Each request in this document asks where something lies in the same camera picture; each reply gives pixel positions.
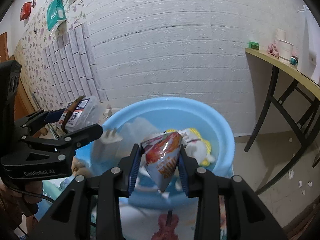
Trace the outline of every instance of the table leg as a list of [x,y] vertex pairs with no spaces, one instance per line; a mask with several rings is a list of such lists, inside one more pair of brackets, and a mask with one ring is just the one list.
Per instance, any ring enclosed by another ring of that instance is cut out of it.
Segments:
[[269,85],[266,101],[264,102],[260,117],[259,117],[258,122],[252,132],[252,135],[250,136],[250,139],[244,148],[245,152],[249,151],[252,143],[254,142],[254,140],[256,139],[256,137],[260,131],[260,128],[263,124],[264,119],[266,118],[266,115],[268,113],[268,110],[269,110],[269,107],[271,104],[270,98],[273,96],[273,93],[275,92],[275,89],[276,89],[278,74],[279,74],[279,69],[275,66],[272,66],[272,75],[271,75],[271,80],[270,80],[270,85]]
[[318,117],[314,127],[312,128],[309,136],[306,139],[306,142],[301,145],[301,148],[298,150],[296,155],[288,162],[288,164],[276,175],[274,176],[268,183],[266,183],[261,188],[257,189],[256,194],[259,195],[262,192],[266,191],[273,184],[275,184],[279,179],[281,179],[292,167],[300,160],[304,152],[308,149],[311,143],[315,140],[316,136],[320,131],[320,116]]

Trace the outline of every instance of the white brick wall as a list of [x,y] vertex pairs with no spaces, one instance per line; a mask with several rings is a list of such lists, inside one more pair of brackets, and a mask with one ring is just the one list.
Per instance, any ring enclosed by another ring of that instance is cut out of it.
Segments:
[[[249,40],[266,47],[277,27],[296,44],[295,16],[303,5],[302,0],[84,2],[97,70],[113,108],[163,95],[193,98],[223,114],[236,135],[252,132],[268,88],[266,68],[271,70],[261,62],[249,67],[244,48]],[[265,131],[286,129],[280,122]]]

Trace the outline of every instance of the paper cup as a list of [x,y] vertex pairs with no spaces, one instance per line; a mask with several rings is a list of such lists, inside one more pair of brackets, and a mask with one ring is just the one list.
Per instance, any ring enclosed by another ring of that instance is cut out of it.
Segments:
[[284,30],[276,28],[275,42],[277,43],[279,40],[285,41],[286,40],[285,34],[286,32]]
[[293,44],[279,40],[277,45],[279,51],[279,60],[284,63],[290,63],[292,57]]

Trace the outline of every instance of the black cable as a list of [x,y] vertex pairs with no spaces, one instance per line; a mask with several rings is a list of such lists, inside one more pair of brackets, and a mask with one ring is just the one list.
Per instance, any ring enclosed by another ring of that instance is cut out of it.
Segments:
[[31,193],[31,192],[27,192],[27,191],[24,191],[24,190],[20,190],[20,189],[16,189],[16,188],[13,188],[13,187],[10,187],[8,185],[6,185],[9,189],[15,191],[15,192],[18,192],[18,193],[21,193],[23,195],[28,195],[28,196],[31,196],[31,197],[38,197],[38,198],[42,198],[42,199],[45,199],[51,203],[54,202],[54,199],[48,197],[48,196],[45,196],[45,195],[42,195],[42,194],[37,194],[37,193]]
[[18,226],[18,228],[20,229],[20,231],[21,231],[22,233],[24,233],[24,234],[26,235],[26,237],[29,237],[28,234],[27,234],[20,226]]

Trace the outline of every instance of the snack bag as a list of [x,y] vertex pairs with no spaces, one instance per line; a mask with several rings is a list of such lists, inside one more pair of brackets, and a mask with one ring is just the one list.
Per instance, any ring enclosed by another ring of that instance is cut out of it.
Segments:
[[141,143],[146,154],[147,172],[164,192],[177,167],[181,135],[178,132],[165,133]]

